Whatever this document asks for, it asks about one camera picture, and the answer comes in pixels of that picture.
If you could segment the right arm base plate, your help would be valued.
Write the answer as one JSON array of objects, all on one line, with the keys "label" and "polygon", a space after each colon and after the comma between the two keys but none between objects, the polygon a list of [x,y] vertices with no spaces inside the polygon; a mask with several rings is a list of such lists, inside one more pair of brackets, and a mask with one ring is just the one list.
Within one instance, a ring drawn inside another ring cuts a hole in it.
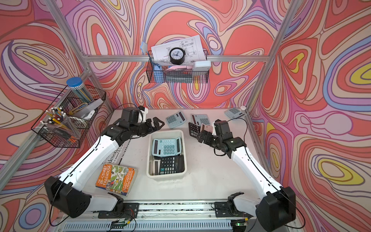
[{"label": "right arm base plate", "polygon": [[214,209],[215,216],[217,218],[252,218],[253,216],[245,212],[238,211],[235,206],[233,206],[228,201],[225,202],[214,202],[212,204],[212,209]]}]

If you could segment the pink calculator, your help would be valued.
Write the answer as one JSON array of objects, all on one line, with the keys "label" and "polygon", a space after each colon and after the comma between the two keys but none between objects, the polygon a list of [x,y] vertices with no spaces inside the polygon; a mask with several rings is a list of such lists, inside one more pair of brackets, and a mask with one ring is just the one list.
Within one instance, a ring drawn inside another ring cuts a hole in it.
[{"label": "pink calculator", "polygon": [[153,162],[152,162],[152,175],[153,176],[159,175],[160,162],[161,161],[159,159],[153,160]]},{"label": "pink calculator", "polygon": [[201,125],[201,130],[213,133],[213,127],[211,125],[202,124]]}]

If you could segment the black calculator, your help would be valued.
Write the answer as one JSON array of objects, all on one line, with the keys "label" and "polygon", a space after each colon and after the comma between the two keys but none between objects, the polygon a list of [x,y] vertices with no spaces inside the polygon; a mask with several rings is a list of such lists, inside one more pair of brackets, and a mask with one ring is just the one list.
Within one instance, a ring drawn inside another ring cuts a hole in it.
[{"label": "black calculator", "polygon": [[193,138],[197,138],[198,134],[201,132],[201,127],[191,122],[188,123],[188,129],[189,135]]}]

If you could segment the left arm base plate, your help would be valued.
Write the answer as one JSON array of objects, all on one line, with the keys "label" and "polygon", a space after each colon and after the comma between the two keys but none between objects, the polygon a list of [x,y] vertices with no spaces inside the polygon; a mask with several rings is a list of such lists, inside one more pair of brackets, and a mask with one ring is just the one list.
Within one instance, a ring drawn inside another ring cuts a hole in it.
[{"label": "left arm base plate", "polygon": [[139,203],[119,203],[112,211],[99,211],[99,219],[137,218]]}]

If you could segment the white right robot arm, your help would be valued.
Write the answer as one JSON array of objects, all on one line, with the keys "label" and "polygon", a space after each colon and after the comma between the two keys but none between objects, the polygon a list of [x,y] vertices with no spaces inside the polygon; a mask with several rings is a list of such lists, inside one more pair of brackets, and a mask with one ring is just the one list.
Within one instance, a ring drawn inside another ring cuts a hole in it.
[{"label": "white right robot arm", "polygon": [[201,131],[197,135],[200,143],[224,152],[250,179],[258,199],[251,200],[243,192],[228,197],[230,214],[246,213],[258,219],[265,231],[272,232],[296,219],[296,194],[290,187],[282,187],[253,157],[246,143],[231,132],[212,135]]}]

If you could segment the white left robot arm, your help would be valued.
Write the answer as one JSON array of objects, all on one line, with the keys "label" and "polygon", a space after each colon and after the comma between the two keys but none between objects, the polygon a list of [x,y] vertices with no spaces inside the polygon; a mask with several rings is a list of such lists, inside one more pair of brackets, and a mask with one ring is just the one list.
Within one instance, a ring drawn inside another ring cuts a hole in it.
[{"label": "white left robot arm", "polygon": [[124,212],[124,203],[120,196],[114,193],[85,193],[83,188],[91,175],[117,148],[132,138],[145,137],[159,131],[165,123],[157,117],[145,122],[124,122],[123,125],[120,122],[118,119],[109,125],[97,142],[67,171],[45,181],[47,197],[52,206],[71,218],[85,212]]}]

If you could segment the cream plastic storage box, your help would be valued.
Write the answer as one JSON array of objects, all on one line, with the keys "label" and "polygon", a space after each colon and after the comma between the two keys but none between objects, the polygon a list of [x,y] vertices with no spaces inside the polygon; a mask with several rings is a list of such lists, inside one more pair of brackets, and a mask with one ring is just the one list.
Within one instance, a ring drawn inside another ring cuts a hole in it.
[{"label": "cream plastic storage box", "polygon": [[164,130],[150,134],[147,177],[155,181],[182,179],[187,172],[184,133]]}]

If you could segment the small blue calculator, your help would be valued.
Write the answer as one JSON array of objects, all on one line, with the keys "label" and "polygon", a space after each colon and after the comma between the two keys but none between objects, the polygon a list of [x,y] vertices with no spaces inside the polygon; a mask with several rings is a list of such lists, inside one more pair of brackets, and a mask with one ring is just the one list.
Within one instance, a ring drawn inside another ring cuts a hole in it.
[{"label": "small blue calculator", "polygon": [[173,139],[154,139],[152,155],[155,157],[171,157],[182,154],[182,140],[180,137]]}]

